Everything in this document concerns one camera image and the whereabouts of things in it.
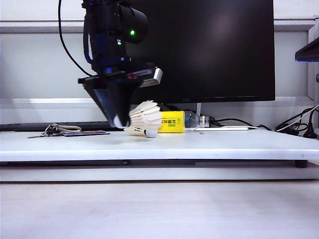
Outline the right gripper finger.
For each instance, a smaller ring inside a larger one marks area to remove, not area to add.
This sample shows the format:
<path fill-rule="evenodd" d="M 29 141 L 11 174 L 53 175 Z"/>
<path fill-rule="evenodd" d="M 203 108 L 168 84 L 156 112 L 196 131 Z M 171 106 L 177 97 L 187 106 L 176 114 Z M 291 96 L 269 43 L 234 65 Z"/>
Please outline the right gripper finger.
<path fill-rule="evenodd" d="M 295 60 L 300 62 L 319 61 L 319 39 L 316 38 L 295 53 Z"/>

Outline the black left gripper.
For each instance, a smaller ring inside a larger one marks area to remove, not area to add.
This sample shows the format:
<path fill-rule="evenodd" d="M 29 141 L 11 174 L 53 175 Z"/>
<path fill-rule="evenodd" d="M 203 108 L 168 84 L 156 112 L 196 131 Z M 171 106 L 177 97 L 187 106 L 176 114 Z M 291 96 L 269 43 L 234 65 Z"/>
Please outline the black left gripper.
<path fill-rule="evenodd" d="M 114 124 L 117 128 L 125 128 L 130 125 L 129 112 L 132 95 L 140 86 L 140 80 L 136 80 L 138 78 L 136 74 L 143 70 L 143 65 L 128 66 L 124 70 L 79 78 L 78 84 L 83 84 L 84 89 L 97 104 L 109 124 Z M 98 89 L 92 85 L 106 83 L 109 89 Z"/>

